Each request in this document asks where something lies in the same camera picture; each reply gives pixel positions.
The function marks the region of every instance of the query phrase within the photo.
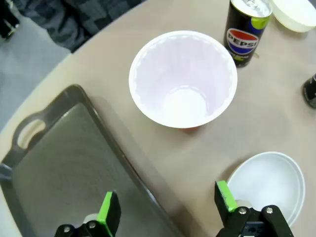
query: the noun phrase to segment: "dark cloth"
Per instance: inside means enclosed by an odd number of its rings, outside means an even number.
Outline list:
[[[71,52],[145,0],[13,0],[19,11]]]
[[[19,20],[11,13],[4,0],[0,0],[0,35],[2,38],[6,38],[11,32],[8,24],[15,27],[19,24]]]

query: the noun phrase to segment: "paper cup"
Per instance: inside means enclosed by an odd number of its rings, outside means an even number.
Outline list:
[[[228,51],[215,39],[193,31],[163,34],[136,55],[129,89],[136,106],[169,127],[201,126],[231,103],[237,70]]]

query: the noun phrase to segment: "can lid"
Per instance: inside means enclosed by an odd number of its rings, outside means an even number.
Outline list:
[[[253,17],[267,17],[272,13],[269,0],[231,0],[234,7]]]

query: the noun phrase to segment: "gray tray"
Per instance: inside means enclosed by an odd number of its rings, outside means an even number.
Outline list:
[[[45,122],[45,130],[23,150],[17,139],[35,119]],[[85,216],[98,213],[110,190],[122,209],[117,237],[182,236],[78,85],[19,124],[0,164],[0,184],[25,237],[53,237],[61,224],[80,226]]]

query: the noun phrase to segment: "pepsi can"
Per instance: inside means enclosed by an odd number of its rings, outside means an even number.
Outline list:
[[[269,22],[272,8],[269,0],[230,0],[224,46],[237,67],[252,58]]]

